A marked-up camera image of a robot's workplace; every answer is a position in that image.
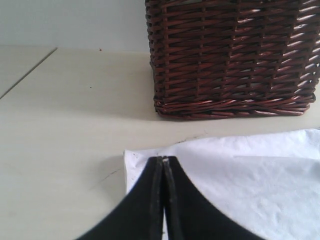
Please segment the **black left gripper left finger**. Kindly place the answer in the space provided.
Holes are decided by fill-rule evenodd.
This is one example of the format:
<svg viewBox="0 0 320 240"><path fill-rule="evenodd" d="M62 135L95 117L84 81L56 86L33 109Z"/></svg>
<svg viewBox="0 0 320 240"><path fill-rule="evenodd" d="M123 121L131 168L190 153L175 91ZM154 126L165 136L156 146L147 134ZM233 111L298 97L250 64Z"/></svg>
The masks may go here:
<svg viewBox="0 0 320 240"><path fill-rule="evenodd" d="M151 157L124 199L80 240L161 240L163 158Z"/></svg>

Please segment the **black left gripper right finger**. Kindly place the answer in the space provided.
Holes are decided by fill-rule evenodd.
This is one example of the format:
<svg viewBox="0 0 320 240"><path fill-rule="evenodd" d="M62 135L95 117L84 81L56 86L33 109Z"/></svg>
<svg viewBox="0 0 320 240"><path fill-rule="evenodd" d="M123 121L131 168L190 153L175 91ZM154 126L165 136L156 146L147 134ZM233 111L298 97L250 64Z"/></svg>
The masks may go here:
<svg viewBox="0 0 320 240"><path fill-rule="evenodd" d="M169 240L261 240L212 205L175 156L162 160L164 212Z"/></svg>

